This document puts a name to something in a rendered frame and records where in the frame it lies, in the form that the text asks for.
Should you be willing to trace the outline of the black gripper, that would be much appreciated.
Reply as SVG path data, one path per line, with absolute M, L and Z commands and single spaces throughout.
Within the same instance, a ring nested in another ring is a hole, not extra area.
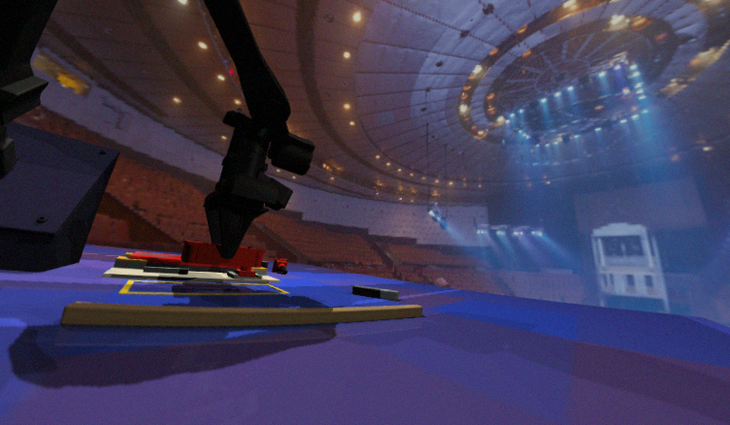
M 233 258 L 251 222 L 277 205 L 275 184 L 258 178 L 265 159 L 252 150 L 232 147 L 222 160 L 222 171 L 214 192 L 204 207 L 212 244 L 222 245 L 225 258 Z

